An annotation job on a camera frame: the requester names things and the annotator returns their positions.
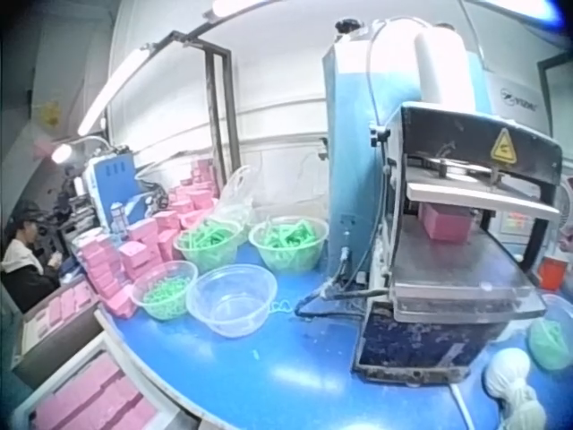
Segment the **white cloth bundle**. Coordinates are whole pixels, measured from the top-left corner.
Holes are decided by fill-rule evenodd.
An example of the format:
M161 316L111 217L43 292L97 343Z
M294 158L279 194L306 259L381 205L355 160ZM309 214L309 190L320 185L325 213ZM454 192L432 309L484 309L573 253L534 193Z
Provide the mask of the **white cloth bundle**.
M535 390L527 385L531 360L518 348L498 352L485 370L485 389L501 400L501 430L543 430L545 410Z

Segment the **metal frame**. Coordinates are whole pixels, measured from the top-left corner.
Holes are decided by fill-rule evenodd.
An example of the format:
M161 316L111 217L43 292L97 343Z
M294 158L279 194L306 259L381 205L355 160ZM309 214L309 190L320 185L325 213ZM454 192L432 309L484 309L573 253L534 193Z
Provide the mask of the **metal frame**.
M553 136L553 114L552 114L552 101L551 93L549 91L549 81L547 80L547 70L557 67L559 65L564 65L566 63L573 62L573 53L564 52L558 56L553 56L547 58L546 60L537 63L537 70L539 71L539 80L541 82L541 91L543 94L543 101L545 103L545 109L547 111L547 117L549 119L549 133Z

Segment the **machine base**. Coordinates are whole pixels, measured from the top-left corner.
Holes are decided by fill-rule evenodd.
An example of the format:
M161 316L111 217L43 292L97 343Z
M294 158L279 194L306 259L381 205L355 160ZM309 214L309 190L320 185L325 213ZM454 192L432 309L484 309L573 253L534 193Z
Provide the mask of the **machine base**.
M394 320L391 303L372 303L353 370L384 383L458 383L502 324L426 324Z

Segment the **heat press machine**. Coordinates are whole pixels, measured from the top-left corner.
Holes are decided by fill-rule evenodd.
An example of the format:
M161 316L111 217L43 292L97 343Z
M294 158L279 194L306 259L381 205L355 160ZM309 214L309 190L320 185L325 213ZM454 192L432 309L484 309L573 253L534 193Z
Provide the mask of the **heat press machine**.
M508 323L545 312L532 269L548 223L560 216L553 202L562 156L551 138L492 115L482 65L459 36L409 21L409 28L402 24L399 34L389 33L385 51L373 44L392 20L370 27L338 25L344 34L323 60L329 280L301 300L295 313L359 317L353 370L366 380L456 383ZM428 39L420 42L416 38L425 29ZM409 40L395 47L398 36ZM457 90L442 91L444 84L464 80L440 76L450 72L453 52L433 58L443 53L442 41L452 40L460 64L469 67L463 77L469 103L463 108L449 103ZM418 50L424 43L427 52ZM428 82L442 87L428 91ZM437 96L428 100L424 93ZM510 186L507 178L535 185L538 197ZM430 239L418 219L421 203L471 212L467 240ZM489 231L501 211L535 220L520 261ZM346 303L360 299L363 307L301 311L317 297Z

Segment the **white cylinder tank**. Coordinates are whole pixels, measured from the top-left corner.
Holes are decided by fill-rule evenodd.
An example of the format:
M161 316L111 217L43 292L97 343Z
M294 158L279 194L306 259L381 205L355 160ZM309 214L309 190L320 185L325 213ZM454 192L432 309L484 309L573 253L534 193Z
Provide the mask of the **white cylinder tank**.
M415 38L422 101L475 112L474 87L464 40L443 27L422 29Z

